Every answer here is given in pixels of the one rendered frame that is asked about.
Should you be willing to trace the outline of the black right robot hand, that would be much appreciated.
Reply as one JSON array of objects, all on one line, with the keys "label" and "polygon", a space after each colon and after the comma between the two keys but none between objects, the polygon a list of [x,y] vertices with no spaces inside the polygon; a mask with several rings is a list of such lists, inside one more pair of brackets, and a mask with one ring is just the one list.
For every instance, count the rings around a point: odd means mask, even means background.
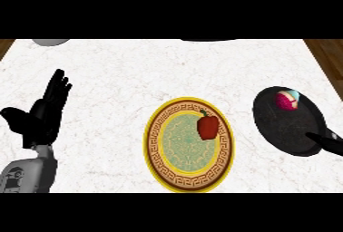
[{"label": "black right robot hand", "polygon": [[319,144],[325,151],[343,156],[343,141],[325,138],[311,132],[307,132],[305,136]]}]

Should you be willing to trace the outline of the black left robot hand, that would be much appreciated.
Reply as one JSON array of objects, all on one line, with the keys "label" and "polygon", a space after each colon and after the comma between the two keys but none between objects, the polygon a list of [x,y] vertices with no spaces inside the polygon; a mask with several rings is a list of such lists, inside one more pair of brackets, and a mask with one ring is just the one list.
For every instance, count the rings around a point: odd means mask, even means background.
[{"label": "black left robot hand", "polygon": [[72,84],[64,71],[57,69],[50,77],[42,97],[35,101],[30,110],[5,107],[0,115],[7,121],[8,129],[21,135],[21,147],[50,145],[57,138],[63,107]]}]

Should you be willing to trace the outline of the black frying pan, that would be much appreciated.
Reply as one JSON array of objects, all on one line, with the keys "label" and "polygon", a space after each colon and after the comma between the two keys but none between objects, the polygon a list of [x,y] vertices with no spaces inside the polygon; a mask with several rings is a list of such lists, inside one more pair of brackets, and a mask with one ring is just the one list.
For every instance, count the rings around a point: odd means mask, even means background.
[{"label": "black frying pan", "polygon": [[293,111],[276,106],[274,94],[288,90],[286,87],[273,86],[258,92],[252,101],[252,119],[265,141],[285,153],[307,157],[322,150],[305,136],[307,132],[333,140],[343,141],[343,138],[326,128],[322,112],[304,95],[299,95]]}]

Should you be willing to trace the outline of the pink frosted cupcake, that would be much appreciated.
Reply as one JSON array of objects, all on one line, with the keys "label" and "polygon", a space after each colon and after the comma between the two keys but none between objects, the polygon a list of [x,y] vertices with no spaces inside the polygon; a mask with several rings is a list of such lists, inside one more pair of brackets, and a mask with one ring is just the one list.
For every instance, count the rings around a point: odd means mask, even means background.
[{"label": "pink frosted cupcake", "polygon": [[295,90],[277,91],[274,94],[276,106],[285,111],[293,111],[296,109],[299,94]]}]

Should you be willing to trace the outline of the yellow rimmed patterned plate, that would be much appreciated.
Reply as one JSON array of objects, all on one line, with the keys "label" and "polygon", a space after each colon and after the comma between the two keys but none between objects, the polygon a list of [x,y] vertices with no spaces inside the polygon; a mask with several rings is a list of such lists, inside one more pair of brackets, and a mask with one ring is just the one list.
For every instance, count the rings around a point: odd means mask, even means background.
[{"label": "yellow rimmed patterned plate", "polygon": [[[212,140],[200,140],[196,122],[218,119]],[[234,157],[231,128],[220,110],[206,101],[180,97],[166,101],[149,117],[143,152],[150,174],[175,192],[205,192],[225,177]]]}]

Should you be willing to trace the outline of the grey round object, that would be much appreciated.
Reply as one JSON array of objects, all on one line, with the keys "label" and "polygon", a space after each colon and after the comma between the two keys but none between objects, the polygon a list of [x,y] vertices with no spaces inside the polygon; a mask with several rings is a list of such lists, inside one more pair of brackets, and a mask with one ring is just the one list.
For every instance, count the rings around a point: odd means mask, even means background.
[{"label": "grey round object", "polygon": [[39,46],[55,46],[63,44],[69,39],[32,39]]}]

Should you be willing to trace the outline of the red bell pepper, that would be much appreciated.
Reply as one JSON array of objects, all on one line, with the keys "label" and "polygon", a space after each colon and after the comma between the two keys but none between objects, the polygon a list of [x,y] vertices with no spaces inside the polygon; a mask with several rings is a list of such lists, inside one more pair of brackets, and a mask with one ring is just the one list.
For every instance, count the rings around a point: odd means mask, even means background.
[{"label": "red bell pepper", "polygon": [[214,140],[218,132],[218,118],[208,116],[206,111],[200,110],[202,117],[196,121],[196,132],[200,140]]}]

